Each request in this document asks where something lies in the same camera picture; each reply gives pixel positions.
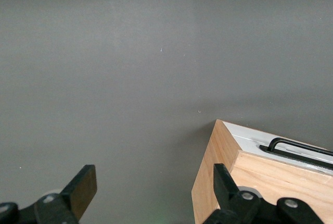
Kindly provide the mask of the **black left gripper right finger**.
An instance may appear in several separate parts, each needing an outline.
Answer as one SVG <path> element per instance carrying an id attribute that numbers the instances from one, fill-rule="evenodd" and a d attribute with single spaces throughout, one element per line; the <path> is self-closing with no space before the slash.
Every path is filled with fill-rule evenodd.
<path id="1" fill-rule="evenodd" d="M 220 207 L 203 224 L 323 224 L 302 200 L 282 197 L 273 205 L 251 191 L 241 191 L 224 164 L 213 166 L 213 189 Z"/>

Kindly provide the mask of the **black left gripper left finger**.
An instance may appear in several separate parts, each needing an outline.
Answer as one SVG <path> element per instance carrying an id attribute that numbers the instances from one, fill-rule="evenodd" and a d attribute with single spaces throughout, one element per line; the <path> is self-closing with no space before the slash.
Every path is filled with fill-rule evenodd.
<path id="1" fill-rule="evenodd" d="M 26 208 L 0 203 L 0 224 L 79 224 L 96 192 L 96 167 L 85 165 L 59 193 L 43 195 Z"/>

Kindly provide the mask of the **black metal drawer handle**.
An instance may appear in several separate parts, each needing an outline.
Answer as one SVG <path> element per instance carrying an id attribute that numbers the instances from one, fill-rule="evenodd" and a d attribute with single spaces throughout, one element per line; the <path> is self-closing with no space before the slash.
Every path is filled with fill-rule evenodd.
<path id="1" fill-rule="evenodd" d="M 292 140 L 288 140 L 288 139 L 284 139 L 284 138 L 274 138 L 271 140 L 271 142 L 269 143 L 268 146 L 265 145 L 259 145 L 259 149 L 275 155 L 275 156 L 280 156 L 280 157 L 284 157 L 287 159 L 292 159 L 292 160 L 296 160 L 296 161 L 300 161 L 309 165 L 314 165 L 314 166 L 319 166 L 325 169 L 329 169 L 329 170 L 333 170 L 333 164 L 330 164 L 328 162 L 325 161 L 320 161 L 319 159 L 315 159 L 315 158 L 308 158 L 302 155 L 298 155 L 298 154 L 293 154 L 290 152 L 286 152 L 286 151 L 282 151 L 282 150 L 278 150 L 276 148 L 277 144 L 279 143 L 284 143 L 293 147 L 298 147 L 301 148 L 303 150 L 307 150 L 307 151 L 312 151 L 318 154 L 323 154 L 323 155 L 327 155 L 327 156 L 331 156 L 333 157 L 333 152 L 332 151 L 328 151 L 325 150 L 323 148 L 319 148 L 319 147 L 315 147 L 315 146 L 310 146 L 308 144 L 303 144 L 300 142 L 296 142 L 296 141 L 292 141 Z"/>

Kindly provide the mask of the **wooden drawer cabinet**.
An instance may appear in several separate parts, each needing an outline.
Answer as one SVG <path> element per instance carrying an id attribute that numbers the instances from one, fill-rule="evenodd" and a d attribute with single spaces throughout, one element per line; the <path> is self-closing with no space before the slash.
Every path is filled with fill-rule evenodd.
<path id="1" fill-rule="evenodd" d="M 254 131 L 262 132 L 216 120 L 191 191 L 195 224 L 219 208 L 213 191 L 214 164 L 224 164 L 237 186 L 257 190 L 269 203 L 298 198 L 325 224 L 333 224 L 333 176 L 243 151 L 232 134 Z"/>

